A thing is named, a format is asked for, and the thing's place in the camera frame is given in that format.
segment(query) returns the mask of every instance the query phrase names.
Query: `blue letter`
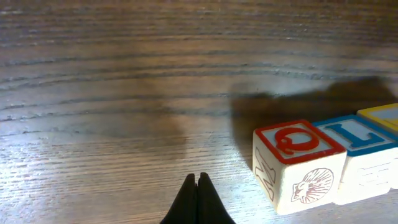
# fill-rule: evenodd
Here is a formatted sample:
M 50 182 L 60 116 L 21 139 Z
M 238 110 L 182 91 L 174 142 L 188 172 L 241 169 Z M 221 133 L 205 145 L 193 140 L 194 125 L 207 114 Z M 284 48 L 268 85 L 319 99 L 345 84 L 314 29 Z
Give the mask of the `blue letter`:
M 325 126 L 325 128 L 329 128 L 334 130 L 336 133 L 342 135 L 344 138 L 352 142 L 351 147 L 356 148 L 356 147 L 363 147 L 367 146 L 370 144 L 378 143 L 378 142 L 384 142 L 383 138 L 380 138 L 379 136 L 375 135 L 374 133 L 369 133 L 370 139 L 368 140 L 362 140 L 355 135 L 351 134 L 349 131 L 345 130 L 342 128 L 342 124 L 332 124 L 329 126 Z

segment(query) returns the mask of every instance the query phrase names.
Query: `seashell drawing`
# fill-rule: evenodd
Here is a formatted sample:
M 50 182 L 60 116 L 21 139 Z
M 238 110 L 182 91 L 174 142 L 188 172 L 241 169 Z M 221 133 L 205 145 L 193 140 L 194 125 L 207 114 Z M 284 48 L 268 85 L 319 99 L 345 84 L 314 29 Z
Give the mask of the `seashell drawing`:
M 293 185 L 292 202 L 312 203 L 325 196 L 333 185 L 330 169 L 317 168 L 307 173 L 300 183 Z

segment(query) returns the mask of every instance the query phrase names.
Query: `alphabet block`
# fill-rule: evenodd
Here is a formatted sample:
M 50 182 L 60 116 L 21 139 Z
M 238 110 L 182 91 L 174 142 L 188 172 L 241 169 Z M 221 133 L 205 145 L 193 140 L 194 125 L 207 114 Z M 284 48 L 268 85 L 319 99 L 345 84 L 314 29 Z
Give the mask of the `alphabet block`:
M 349 115 L 313 123 L 347 149 L 335 203 L 344 205 L 388 193 L 396 137 L 375 124 Z
M 345 159 L 345 148 L 306 120 L 253 133 L 253 173 L 281 215 L 332 202 Z
M 398 136 L 398 103 L 359 110 L 357 115 Z M 390 184 L 398 189 L 398 154 L 394 155 Z

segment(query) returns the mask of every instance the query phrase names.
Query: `red-bordered block face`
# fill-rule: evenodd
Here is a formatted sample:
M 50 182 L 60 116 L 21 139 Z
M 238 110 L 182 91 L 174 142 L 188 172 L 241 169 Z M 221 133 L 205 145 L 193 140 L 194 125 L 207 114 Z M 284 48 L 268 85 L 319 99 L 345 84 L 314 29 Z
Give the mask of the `red-bordered block face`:
M 255 134 L 283 164 L 296 164 L 345 152 L 342 145 L 306 120 L 259 128 Z

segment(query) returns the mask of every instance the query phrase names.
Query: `wood grain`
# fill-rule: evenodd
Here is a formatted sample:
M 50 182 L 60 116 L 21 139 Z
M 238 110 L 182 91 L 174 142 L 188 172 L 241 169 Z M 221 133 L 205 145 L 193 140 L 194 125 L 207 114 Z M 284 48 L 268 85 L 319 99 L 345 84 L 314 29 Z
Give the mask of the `wood grain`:
M 209 173 L 236 223 L 396 223 L 398 191 L 278 216 L 254 128 L 397 102 L 396 1 L 1 1 L 0 223 L 158 223 Z

